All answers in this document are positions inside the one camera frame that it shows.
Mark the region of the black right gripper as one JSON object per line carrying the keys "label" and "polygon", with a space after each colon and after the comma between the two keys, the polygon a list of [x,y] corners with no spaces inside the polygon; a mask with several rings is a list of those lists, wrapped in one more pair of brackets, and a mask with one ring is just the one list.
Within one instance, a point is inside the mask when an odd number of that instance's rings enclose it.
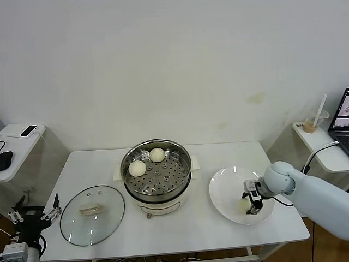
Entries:
{"label": "black right gripper", "polygon": [[246,192],[242,194],[242,199],[248,200],[249,197],[250,197],[251,206],[246,211],[246,214],[247,215],[259,214],[259,212],[263,208],[263,200],[255,186],[252,187],[249,194]]}

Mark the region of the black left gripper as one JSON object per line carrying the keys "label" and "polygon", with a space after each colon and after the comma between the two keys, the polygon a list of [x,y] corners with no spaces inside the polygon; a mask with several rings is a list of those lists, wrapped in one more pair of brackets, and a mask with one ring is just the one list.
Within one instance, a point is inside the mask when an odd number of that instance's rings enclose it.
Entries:
{"label": "black left gripper", "polygon": [[10,220],[15,223],[14,229],[19,233],[19,242],[39,243],[41,232],[49,228],[52,225],[52,221],[55,221],[62,212],[58,194],[56,193],[55,195],[52,209],[42,216],[29,215],[22,218],[21,210],[24,201],[25,196],[23,195],[15,206],[12,207],[12,210],[8,212],[8,216]]}

